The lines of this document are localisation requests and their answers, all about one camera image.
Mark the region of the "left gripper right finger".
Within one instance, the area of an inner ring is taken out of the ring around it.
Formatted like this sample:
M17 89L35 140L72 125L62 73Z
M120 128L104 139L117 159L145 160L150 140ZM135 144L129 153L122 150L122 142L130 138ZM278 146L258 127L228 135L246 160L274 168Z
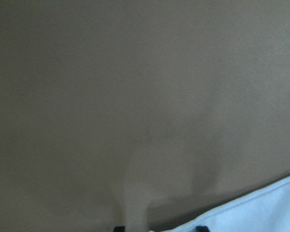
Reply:
M207 226L196 226L196 232L208 232Z

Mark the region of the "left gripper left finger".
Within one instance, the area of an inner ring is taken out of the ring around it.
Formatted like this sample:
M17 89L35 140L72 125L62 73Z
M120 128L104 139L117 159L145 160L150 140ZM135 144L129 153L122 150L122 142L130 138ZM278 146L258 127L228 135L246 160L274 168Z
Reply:
M125 226L115 226L113 232L125 232Z

